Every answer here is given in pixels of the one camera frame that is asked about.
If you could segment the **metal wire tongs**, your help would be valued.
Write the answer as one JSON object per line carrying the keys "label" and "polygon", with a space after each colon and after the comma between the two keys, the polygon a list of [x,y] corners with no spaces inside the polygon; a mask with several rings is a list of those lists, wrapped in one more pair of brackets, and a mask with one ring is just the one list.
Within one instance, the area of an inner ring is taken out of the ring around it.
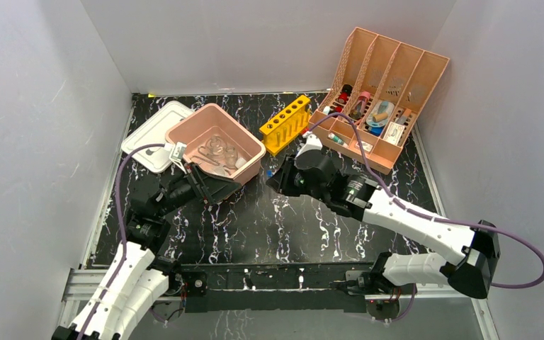
{"label": "metal wire tongs", "polygon": [[197,151],[192,154],[189,159],[206,162],[213,166],[225,165],[225,147],[205,147],[199,146]]}

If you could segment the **clear glass bottle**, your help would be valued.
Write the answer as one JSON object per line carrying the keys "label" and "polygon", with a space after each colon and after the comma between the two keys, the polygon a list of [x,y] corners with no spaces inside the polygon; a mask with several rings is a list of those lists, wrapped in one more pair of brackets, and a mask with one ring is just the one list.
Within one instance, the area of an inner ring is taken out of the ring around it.
{"label": "clear glass bottle", "polygon": [[224,158],[225,158],[225,165],[231,169],[235,169],[237,160],[239,158],[238,151],[232,145],[227,146],[225,148]]}

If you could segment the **pink plastic bin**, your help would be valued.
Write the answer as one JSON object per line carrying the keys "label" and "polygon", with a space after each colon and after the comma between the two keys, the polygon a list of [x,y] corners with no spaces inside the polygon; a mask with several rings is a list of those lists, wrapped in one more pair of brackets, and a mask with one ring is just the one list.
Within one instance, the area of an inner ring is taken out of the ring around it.
{"label": "pink plastic bin", "polygon": [[207,104],[165,132],[169,143],[186,146],[185,162],[242,185],[257,176],[264,144],[214,103]]}

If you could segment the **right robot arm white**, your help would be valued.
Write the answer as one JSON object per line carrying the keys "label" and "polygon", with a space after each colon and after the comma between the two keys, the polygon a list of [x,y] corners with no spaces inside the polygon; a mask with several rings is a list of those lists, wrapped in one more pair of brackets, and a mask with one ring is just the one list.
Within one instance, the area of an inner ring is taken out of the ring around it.
{"label": "right robot arm white", "polygon": [[339,289],[368,294],[409,284],[449,285],[470,298],[485,299],[499,261],[499,240],[493,225],[481,228],[441,223],[440,216],[395,203],[380,184],[365,176],[343,174],[318,150],[287,156],[266,182],[284,196],[309,196],[333,213],[401,234],[431,249],[428,254],[383,252],[371,270],[348,274]]}

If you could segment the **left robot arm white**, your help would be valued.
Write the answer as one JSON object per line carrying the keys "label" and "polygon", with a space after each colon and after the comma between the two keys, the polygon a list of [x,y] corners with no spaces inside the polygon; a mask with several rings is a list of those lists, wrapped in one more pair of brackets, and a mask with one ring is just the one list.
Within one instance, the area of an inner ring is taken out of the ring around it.
{"label": "left robot arm white", "polygon": [[215,204],[241,188],[224,176],[189,163],[145,202],[132,204],[123,223],[123,238],[97,289],[67,326],[53,339],[127,339],[160,296],[174,295],[185,282],[179,263],[157,256],[171,225],[166,216],[199,200]]}

